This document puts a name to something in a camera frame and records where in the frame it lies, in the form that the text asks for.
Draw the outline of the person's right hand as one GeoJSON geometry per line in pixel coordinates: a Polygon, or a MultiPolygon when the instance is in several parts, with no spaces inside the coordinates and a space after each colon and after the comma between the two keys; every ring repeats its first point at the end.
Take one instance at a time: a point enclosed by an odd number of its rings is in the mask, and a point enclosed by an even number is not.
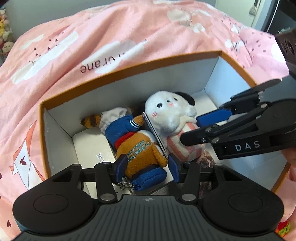
{"type": "Polygon", "coordinates": [[[288,148],[281,151],[287,162],[290,164],[289,179],[295,181],[295,169],[296,169],[296,148],[288,148]]]}

